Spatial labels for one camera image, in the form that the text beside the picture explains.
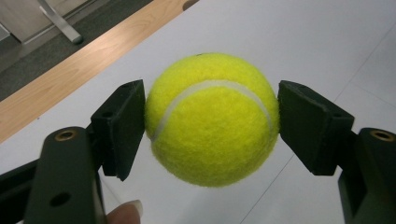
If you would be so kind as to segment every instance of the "white table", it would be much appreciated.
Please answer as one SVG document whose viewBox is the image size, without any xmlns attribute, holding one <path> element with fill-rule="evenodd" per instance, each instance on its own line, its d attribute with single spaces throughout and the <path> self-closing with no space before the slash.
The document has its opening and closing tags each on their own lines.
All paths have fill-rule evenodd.
<svg viewBox="0 0 396 224">
<path fill-rule="evenodd" d="M 44 138 L 86 127 L 121 84 L 143 78 L 148 93 L 174 61 L 225 52 L 318 91 L 355 116 L 353 130 L 396 133 L 396 1 L 201 0 L 103 73 L 0 145 L 0 174 L 38 158 Z M 168 174 L 144 136 L 130 177 L 103 177 L 106 210 L 140 199 L 142 223 L 343 223 L 337 179 L 311 175 L 278 138 L 260 170 L 207 189 Z"/>
</svg>

